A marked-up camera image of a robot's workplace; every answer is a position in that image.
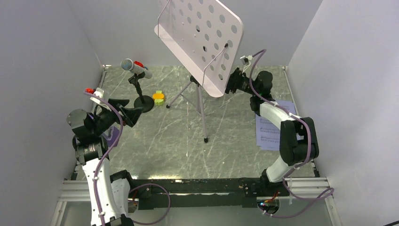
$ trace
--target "tripod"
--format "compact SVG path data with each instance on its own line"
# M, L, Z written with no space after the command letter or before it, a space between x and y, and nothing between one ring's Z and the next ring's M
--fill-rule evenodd
M136 98L134 102L134 106L135 108L142 107L144 109L143 113L149 112L154 107L154 100L150 96L146 95L143 96L143 92L141 91L140 84L138 82L138 80L144 78L144 76L145 73L134 74L132 77L128 79L129 83L135 86L136 91L139 95L139 97Z
M188 98L186 98L182 93L190 86L190 84L194 82L195 83L195 92L196 92L196 103L194 104L191 102ZM179 97L182 96L184 99L188 101L188 103L192 104L195 107L195 110L201 115L202 117L202 127L204 131L204 142L208 143L208 135L207 135L207 128L205 126L205 113L204 113L204 101L202 99L202 87L198 83L197 80L191 75L190 76L190 81L180 90L180 92L172 98L172 100L166 105L166 108L170 108L170 106L173 104L173 102Z

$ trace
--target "microphone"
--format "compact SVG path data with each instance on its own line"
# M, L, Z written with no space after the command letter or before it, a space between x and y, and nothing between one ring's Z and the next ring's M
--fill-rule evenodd
M150 79L152 77L151 72L134 64L133 61L129 58L122 60L122 62L120 63L120 66L122 67L123 70L130 71L134 74L139 75L141 73L144 73L144 78L146 78L146 79Z

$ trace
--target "paper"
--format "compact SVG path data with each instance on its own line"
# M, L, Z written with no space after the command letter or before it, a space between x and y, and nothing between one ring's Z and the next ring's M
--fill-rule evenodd
M287 109L292 114L296 114L294 103L285 100L276 100L277 103ZM279 151L280 150L280 130L269 120L256 116L256 145L261 150Z

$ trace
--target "white wall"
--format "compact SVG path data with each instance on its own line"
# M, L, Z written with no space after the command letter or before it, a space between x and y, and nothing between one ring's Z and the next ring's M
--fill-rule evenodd
M345 226L399 212L399 2L323 0L289 66Z
M180 64L154 33L160 12L157 0L68 2L103 64L119 65L125 57L150 65ZM244 24L238 56L266 48L261 64L287 65L322 0L221 2Z
M45 226L76 163L65 118L102 67L66 1L0 6L0 225Z

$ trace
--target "microphone stand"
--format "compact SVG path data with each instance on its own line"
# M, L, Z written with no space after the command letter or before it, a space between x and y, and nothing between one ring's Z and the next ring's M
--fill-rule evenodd
M133 76L128 79L129 83L133 84L135 86L136 91L139 95L139 97L136 98L136 100L135 100L134 106L135 106L135 108L142 107L144 109L143 113L149 112L154 107L154 100L150 96L146 96L146 95L143 96L143 92L141 91L140 84L138 83L138 80L144 78L144 76L145 76L145 73L143 72L141 74L133 74Z

